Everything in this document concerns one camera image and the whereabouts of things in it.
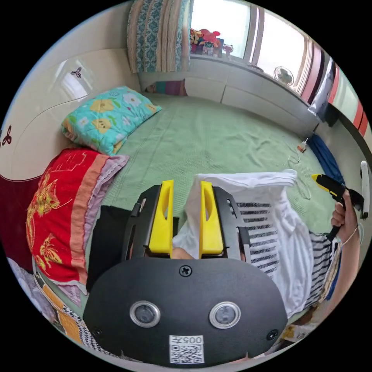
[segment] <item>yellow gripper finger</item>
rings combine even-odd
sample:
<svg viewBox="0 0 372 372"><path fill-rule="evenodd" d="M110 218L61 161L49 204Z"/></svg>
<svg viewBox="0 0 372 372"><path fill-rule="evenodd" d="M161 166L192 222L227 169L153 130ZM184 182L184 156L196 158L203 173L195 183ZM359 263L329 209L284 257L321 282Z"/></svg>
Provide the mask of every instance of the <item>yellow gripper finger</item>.
<svg viewBox="0 0 372 372"><path fill-rule="evenodd" d="M173 180L163 181L152 225L149 249L172 258Z"/></svg>
<svg viewBox="0 0 372 372"><path fill-rule="evenodd" d="M202 255L219 255L224 249L212 184L201 181L200 187L199 258Z"/></svg>

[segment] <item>camera lens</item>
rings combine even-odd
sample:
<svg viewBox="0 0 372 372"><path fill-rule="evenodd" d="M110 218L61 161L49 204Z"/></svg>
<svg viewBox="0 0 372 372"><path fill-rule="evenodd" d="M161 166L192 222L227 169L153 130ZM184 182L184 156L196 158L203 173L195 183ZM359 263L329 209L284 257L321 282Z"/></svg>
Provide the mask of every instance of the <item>camera lens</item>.
<svg viewBox="0 0 372 372"><path fill-rule="evenodd" d="M221 302L215 305L209 313L210 323L219 329L233 327L240 319L240 309L233 302Z"/></svg>
<svg viewBox="0 0 372 372"><path fill-rule="evenodd" d="M148 301L138 301L131 306L129 315L140 327L151 328L159 323L160 311L156 305Z"/></svg>

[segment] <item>red fabric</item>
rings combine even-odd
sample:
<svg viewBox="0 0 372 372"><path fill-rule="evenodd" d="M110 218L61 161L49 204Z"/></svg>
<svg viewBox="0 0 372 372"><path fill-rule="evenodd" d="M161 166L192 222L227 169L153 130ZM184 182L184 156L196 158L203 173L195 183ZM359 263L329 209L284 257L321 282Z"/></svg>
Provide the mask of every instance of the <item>red fabric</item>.
<svg viewBox="0 0 372 372"><path fill-rule="evenodd" d="M0 176L0 240L6 257L32 272L31 253L26 239L27 207L38 188L40 177L13 181Z"/></svg>
<svg viewBox="0 0 372 372"><path fill-rule="evenodd" d="M28 207L30 251L55 282L86 284L84 217L108 158L89 149L63 150L42 175Z"/></svg>

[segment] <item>white cloth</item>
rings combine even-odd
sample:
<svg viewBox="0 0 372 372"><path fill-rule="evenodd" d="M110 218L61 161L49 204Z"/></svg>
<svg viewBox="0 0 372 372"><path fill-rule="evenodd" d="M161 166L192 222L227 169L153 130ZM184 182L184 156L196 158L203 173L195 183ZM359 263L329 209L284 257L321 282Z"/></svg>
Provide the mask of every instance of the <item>white cloth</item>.
<svg viewBox="0 0 372 372"><path fill-rule="evenodd" d="M235 199L250 234L251 263L277 285L287 316L304 309L310 294L313 248L309 231L292 209L286 187L296 171L197 174L186 201L187 221L173 238L173 246L199 256L200 181L208 181Z"/></svg>

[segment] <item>qr code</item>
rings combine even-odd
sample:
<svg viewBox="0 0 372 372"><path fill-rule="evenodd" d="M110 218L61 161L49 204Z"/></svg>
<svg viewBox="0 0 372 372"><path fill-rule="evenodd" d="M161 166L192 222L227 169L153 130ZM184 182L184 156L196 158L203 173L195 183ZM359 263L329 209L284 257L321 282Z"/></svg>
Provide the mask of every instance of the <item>qr code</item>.
<svg viewBox="0 0 372 372"><path fill-rule="evenodd" d="M169 336L169 356L175 364L204 363L203 336Z"/></svg>

